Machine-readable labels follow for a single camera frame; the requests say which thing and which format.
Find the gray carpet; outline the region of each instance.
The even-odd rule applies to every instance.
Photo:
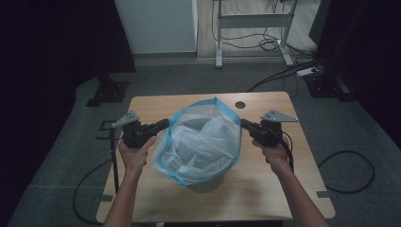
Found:
[[[79,220],[72,208],[78,182],[100,163],[110,159],[107,136],[99,131],[104,120],[124,114],[134,96],[246,92],[259,80],[286,69],[283,63],[225,63],[139,66],[137,74],[112,75],[131,84],[122,103],[85,107],[96,92],[91,79],[77,90],[77,101],[58,140],[26,188],[9,226],[91,226]],[[340,150],[354,150],[375,166],[375,180],[356,194],[332,192],[336,216],[332,226],[401,226],[401,152],[389,136],[357,102],[335,98],[312,98],[303,79],[276,80],[255,92],[282,91],[291,96],[316,162]],[[111,164],[94,172],[77,196],[80,214],[96,219],[96,211]],[[369,181],[372,170],[360,157],[337,156],[321,168],[325,183],[341,190],[354,190]],[[285,221],[285,226],[292,226]]]

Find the plastic bag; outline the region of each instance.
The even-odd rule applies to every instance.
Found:
[[[239,160],[239,116],[216,97],[177,111],[169,123],[153,151],[151,166],[180,185],[212,180]]]

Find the metal frame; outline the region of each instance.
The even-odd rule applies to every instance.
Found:
[[[278,46],[288,67],[293,66],[294,62],[289,55],[287,38],[291,28],[294,11],[298,0],[292,1],[292,6],[288,14],[268,13],[253,15],[222,15],[221,0],[218,0],[218,40],[216,44],[216,68],[223,66],[221,48],[221,30],[223,28],[248,28],[248,27],[283,27],[284,33],[282,40],[278,40]]]

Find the forearm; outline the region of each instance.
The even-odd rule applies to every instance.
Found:
[[[306,194],[288,164],[277,167],[277,177],[283,187],[288,206],[297,226],[328,226],[322,213]]]
[[[131,226],[139,176],[126,172],[104,226]]]

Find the blue bag trim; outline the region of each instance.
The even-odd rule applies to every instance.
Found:
[[[166,133],[168,133],[168,135],[167,135],[167,140],[166,140],[164,149],[170,148],[172,146],[173,140],[172,140],[172,136],[171,136],[171,127],[174,126],[175,123],[177,123],[178,119],[183,114],[184,110],[187,108],[190,108],[190,107],[197,107],[197,106],[202,106],[202,105],[216,105],[217,109],[219,109],[226,117],[228,117],[231,121],[233,121],[236,125],[239,126],[239,130],[240,130],[239,135],[242,135],[241,119],[239,118],[238,114],[236,114],[236,112],[233,111],[224,102],[220,101],[217,97],[215,97],[215,98],[205,99],[205,100],[196,102],[194,104],[191,104],[187,107],[180,109],[179,111],[174,113],[172,116],[170,116],[169,127],[166,131]],[[231,162],[230,166],[226,170],[229,170],[230,168],[232,168],[239,161],[239,157],[241,154],[240,153],[241,143],[242,143],[241,136],[238,139],[239,139],[239,146],[238,146],[238,151],[237,151],[238,155],[234,158],[234,160]],[[170,167],[168,167],[163,160],[163,155],[160,155],[158,157],[157,163],[162,169],[166,170],[166,172],[170,178],[172,178],[173,180],[176,180],[178,183],[180,183],[180,186],[188,186],[188,185],[192,184],[192,183],[185,183],[183,181],[183,178],[180,175],[178,175],[175,171],[173,171]]]

